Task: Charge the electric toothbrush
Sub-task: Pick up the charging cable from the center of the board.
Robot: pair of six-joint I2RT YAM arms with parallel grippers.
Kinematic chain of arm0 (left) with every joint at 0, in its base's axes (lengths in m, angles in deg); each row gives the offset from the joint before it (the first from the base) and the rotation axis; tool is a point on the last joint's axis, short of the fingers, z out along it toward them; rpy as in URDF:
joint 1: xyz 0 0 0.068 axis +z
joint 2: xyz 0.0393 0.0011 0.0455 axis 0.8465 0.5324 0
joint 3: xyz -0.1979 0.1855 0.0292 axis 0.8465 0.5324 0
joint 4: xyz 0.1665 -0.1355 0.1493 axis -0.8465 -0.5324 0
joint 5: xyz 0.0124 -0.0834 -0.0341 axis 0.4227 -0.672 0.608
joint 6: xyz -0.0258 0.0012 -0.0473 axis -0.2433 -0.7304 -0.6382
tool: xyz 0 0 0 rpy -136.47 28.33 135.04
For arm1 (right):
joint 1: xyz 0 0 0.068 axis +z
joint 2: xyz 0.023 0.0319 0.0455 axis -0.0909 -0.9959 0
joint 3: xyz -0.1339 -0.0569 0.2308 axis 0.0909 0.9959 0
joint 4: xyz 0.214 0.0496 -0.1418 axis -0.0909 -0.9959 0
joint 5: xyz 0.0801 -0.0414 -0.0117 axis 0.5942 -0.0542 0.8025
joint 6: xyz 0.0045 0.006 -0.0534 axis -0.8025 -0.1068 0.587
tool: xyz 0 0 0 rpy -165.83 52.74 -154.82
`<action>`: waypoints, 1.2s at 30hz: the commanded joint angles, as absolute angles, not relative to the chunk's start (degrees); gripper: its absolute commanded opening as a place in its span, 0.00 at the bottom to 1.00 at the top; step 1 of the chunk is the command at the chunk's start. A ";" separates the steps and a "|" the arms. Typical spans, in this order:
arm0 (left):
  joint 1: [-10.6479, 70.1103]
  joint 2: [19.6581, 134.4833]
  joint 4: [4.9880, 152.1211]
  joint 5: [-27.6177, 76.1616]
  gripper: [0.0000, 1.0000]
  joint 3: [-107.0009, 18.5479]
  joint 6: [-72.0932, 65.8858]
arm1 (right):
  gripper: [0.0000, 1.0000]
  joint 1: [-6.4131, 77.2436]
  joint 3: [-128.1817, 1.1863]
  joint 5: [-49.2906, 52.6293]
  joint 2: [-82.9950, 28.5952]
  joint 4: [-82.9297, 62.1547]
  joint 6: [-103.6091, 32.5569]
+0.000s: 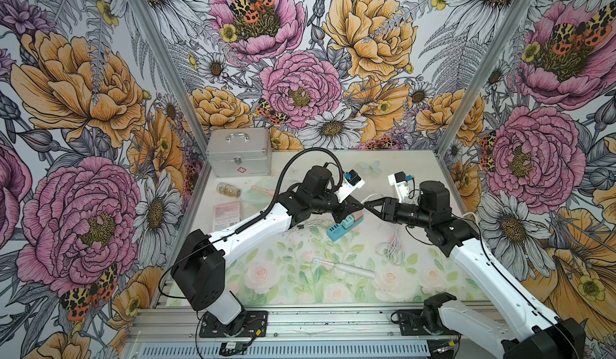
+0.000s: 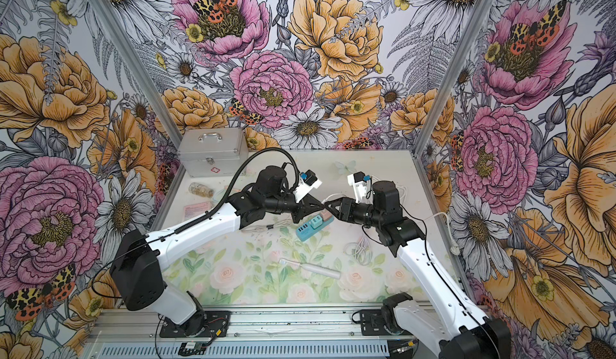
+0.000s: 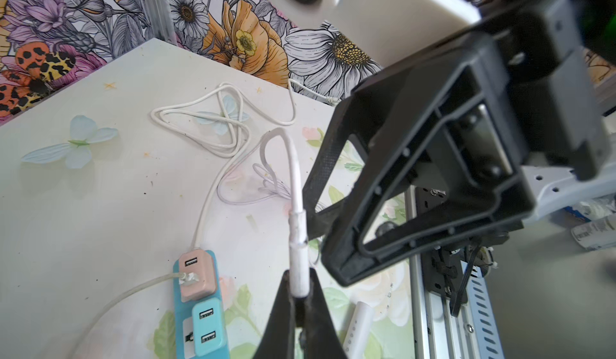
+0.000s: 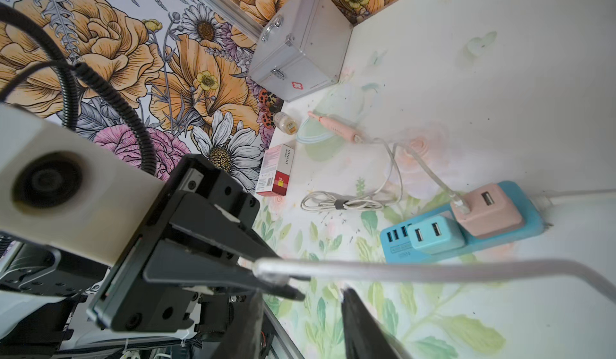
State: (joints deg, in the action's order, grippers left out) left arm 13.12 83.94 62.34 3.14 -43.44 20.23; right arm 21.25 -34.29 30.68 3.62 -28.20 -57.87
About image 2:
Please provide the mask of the teal power strip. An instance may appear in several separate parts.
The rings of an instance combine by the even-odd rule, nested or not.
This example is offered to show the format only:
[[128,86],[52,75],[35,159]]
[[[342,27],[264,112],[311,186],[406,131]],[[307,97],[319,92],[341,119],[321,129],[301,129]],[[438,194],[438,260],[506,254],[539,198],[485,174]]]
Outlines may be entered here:
[[306,242],[311,237],[325,229],[333,222],[334,218],[331,214],[316,215],[299,226],[295,233],[301,242]]

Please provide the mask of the teal plug adapter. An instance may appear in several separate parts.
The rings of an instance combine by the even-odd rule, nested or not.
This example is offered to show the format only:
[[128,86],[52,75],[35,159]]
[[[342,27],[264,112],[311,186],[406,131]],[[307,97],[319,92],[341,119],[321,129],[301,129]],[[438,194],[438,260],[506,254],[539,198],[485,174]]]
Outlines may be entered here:
[[322,227],[323,225],[323,219],[322,216],[317,215],[315,216],[313,219],[311,219],[310,221],[310,225],[314,230],[319,229],[320,227]]

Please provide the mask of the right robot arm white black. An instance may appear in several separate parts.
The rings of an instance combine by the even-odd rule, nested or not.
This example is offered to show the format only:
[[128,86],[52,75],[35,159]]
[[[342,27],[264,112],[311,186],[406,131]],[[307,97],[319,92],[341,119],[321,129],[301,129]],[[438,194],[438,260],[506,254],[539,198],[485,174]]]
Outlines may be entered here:
[[324,207],[336,219],[376,230],[380,243],[417,279],[434,310],[421,309],[399,293],[383,301],[390,329],[408,331],[439,358],[509,358],[511,333],[502,319],[489,317],[465,294],[438,261],[427,226],[402,205],[391,181],[372,185],[372,202],[343,196]]

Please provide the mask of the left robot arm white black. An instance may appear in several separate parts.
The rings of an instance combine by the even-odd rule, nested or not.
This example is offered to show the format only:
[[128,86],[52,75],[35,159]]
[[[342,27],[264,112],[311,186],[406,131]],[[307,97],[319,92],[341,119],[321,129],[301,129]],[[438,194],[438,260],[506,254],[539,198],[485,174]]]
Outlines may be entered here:
[[282,154],[293,168],[294,183],[289,183],[284,167],[268,166],[254,183],[234,192],[239,178],[234,175],[221,200],[207,213],[147,235],[138,231],[124,235],[109,272],[126,309],[157,312],[186,336],[200,333],[207,322],[198,299],[167,284],[163,272],[190,251],[240,231],[266,214],[287,213],[298,223],[323,208],[311,195],[322,184],[314,171],[301,172],[288,151]]

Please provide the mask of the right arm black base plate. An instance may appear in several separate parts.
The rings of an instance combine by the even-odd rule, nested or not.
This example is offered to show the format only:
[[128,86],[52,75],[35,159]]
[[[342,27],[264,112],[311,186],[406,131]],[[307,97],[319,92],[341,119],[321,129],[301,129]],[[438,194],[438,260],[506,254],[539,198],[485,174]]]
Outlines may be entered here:
[[381,309],[360,309],[352,314],[351,321],[365,337],[413,337],[407,330],[387,325]]

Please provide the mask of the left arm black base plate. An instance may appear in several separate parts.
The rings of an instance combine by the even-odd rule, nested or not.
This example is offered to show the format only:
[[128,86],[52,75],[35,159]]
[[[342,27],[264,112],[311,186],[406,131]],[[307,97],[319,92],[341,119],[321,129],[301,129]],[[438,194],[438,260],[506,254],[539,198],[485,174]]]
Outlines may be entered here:
[[198,311],[182,325],[165,317],[158,333],[161,338],[223,338],[229,328],[229,311]]

